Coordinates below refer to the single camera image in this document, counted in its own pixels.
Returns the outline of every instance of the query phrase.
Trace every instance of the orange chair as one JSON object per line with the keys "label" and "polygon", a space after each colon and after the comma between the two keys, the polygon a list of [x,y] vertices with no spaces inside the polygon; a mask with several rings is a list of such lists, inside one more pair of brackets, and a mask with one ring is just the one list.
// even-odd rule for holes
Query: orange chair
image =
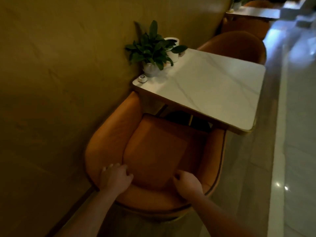
{"label": "orange chair", "polygon": [[258,7],[258,8],[270,8],[274,9],[275,6],[273,3],[267,0],[253,0],[244,5],[245,7]]}
{"label": "orange chair", "polygon": [[246,31],[217,35],[198,48],[199,51],[265,64],[266,49],[261,40]]}
{"label": "orange chair", "polygon": [[268,22],[258,19],[238,18],[233,21],[224,20],[221,33],[229,31],[247,31],[252,35],[263,40],[270,29]]}
{"label": "orange chair", "polygon": [[86,172],[99,186],[104,166],[126,163],[134,179],[117,203],[148,217],[179,217],[190,204],[177,194],[172,176],[177,169],[189,171],[210,195],[219,181],[225,138],[225,130],[206,133],[143,114],[132,92],[92,136],[85,152]]}

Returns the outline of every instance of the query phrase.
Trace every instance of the hand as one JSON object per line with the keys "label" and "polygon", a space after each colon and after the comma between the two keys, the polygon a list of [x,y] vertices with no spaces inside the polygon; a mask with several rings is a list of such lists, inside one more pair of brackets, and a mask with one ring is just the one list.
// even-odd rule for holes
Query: hand
{"label": "hand", "polygon": [[178,193],[184,199],[191,201],[195,195],[203,194],[202,185],[193,174],[178,170],[176,172],[176,177],[173,177],[173,183],[176,186]]}
{"label": "hand", "polygon": [[119,163],[104,167],[101,172],[100,191],[108,190],[116,197],[126,191],[133,180],[133,174],[127,175],[127,165]]}

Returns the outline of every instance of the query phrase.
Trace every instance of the chair armrest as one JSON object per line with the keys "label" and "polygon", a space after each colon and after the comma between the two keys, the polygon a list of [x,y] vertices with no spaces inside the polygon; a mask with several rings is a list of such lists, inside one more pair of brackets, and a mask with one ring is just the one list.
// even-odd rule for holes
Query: chair armrest
{"label": "chair armrest", "polygon": [[98,186],[101,170],[122,163],[125,147],[142,120],[137,93],[132,92],[92,136],[86,152],[86,172]]}
{"label": "chair armrest", "polygon": [[219,181],[223,165],[226,130],[215,128],[207,138],[197,178],[203,184],[213,187]]}

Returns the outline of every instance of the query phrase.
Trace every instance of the marble tabletop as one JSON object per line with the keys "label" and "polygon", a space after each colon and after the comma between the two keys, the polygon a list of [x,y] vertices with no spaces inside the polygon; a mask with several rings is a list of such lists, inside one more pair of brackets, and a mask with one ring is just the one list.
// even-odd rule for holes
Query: marble tabletop
{"label": "marble tabletop", "polygon": [[280,18],[279,9],[269,9],[269,8],[257,8],[257,7],[240,7],[237,11],[226,12],[226,14],[231,15],[242,15],[242,16],[252,16],[258,18],[265,18],[270,20],[277,20]]}
{"label": "marble tabletop", "polygon": [[260,64],[187,49],[173,67],[133,86],[240,133],[254,127],[264,73]]}

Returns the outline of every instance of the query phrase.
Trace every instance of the forearm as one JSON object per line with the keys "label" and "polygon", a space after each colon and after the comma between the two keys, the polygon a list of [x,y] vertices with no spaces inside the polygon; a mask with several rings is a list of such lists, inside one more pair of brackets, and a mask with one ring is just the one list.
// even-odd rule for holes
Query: forearm
{"label": "forearm", "polygon": [[58,237],[93,237],[101,227],[106,213],[116,199],[116,195],[109,190],[100,191],[89,203],[87,208],[74,220],[70,226],[65,227]]}
{"label": "forearm", "polygon": [[190,200],[192,207],[212,237],[255,237],[247,228],[241,226],[236,219],[210,201],[205,195],[196,194]]}

